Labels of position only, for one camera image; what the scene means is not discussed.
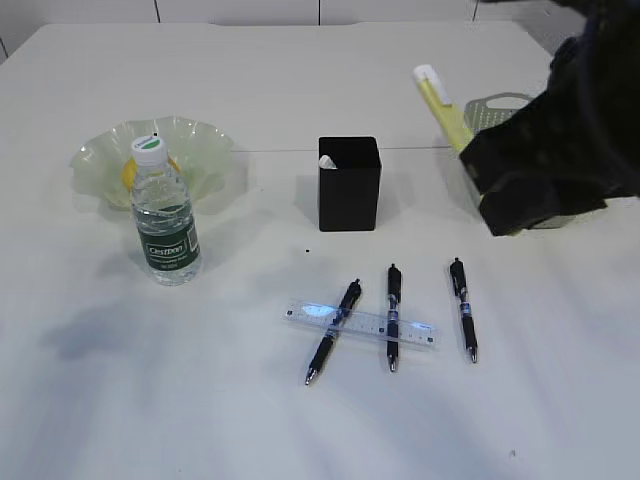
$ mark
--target wavy bowl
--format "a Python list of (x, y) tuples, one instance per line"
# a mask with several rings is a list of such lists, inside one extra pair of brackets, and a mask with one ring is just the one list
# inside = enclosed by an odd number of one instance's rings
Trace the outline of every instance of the wavy bowl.
[(182, 117), (129, 121), (89, 140), (73, 156), (76, 191), (129, 208), (122, 167), (131, 158), (131, 142), (154, 133), (167, 142), (169, 156), (180, 166), (194, 202), (214, 190), (231, 167), (233, 141), (213, 125)]

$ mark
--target water bottle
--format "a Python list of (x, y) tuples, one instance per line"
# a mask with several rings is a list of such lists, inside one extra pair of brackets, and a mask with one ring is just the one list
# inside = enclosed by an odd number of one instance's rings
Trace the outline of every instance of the water bottle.
[(149, 270), (162, 285), (181, 285), (202, 266), (189, 191), (162, 138), (137, 138), (131, 151), (137, 165), (131, 205)]

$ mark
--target ruler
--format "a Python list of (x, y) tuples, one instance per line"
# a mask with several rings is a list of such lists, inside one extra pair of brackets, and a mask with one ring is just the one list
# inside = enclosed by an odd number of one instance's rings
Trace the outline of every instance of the ruler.
[[(284, 311), (283, 319), (299, 325), (326, 330), (336, 317), (338, 307), (291, 300)], [(423, 322), (398, 321), (398, 338), (387, 335), (387, 317), (359, 311), (351, 312), (340, 326), (333, 327), (339, 332), (356, 335), (371, 340), (392, 340), (424, 347), (435, 346), (433, 326)]]

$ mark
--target black box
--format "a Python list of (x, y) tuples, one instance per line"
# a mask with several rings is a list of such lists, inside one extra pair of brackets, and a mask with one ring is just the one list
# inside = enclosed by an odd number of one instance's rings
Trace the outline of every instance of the black box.
[(320, 158), (337, 169), (319, 168), (318, 218), (323, 232), (376, 228), (382, 164), (373, 137), (321, 137)]

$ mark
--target black pen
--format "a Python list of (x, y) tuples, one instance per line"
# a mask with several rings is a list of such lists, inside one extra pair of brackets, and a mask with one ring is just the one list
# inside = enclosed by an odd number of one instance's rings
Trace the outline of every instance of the black pen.
[[(387, 313), (387, 335), (398, 338), (398, 305), (400, 304), (400, 289), (402, 287), (402, 273), (392, 263), (387, 275), (387, 296), (389, 298), (389, 312)], [(387, 341), (387, 360), (392, 372), (398, 367), (398, 342)]]
[(340, 322), (351, 314), (351, 310), (358, 298), (360, 298), (361, 293), (362, 288), (360, 287), (360, 280), (356, 279), (354, 282), (351, 282), (351, 285), (349, 285), (349, 288), (347, 289), (347, 293), (344, 294), (344, 298), (342, 299), (342, 302), (340, 302), (340, 307), (338, 307), (336, 318), (331, 322), (331, 325), (327, 329), (327, 333), (325, 333), (324, 338), (320, 342), (318, 350), (316, 350), (316, 354), (313, 356), (313, 360), (311, 360), (311, 363), (309, 364), (307, 378), (304, 381), (305, 385), (309, 385), (315, 376), (322, 370), (322, 366), (333, 347), (333, 342), (338, 338), (339, 331), (336, 327), (340, 326)]
[(467, 280), (464, 276), (462, 262), (456, 257), (456, 261), (449, 267), (451, 280), (453, 280), (453, 290), (460, 299), (460, 314), (462, 315), (462, 330), (464, 332), (464, 342), (467, 352), (473, 363), (478, 362), (478, 341), (476, 331), (473, 327), (473, 317), (471, 316), (471, 305), (469, 305), (469, 291), (467, 290)]

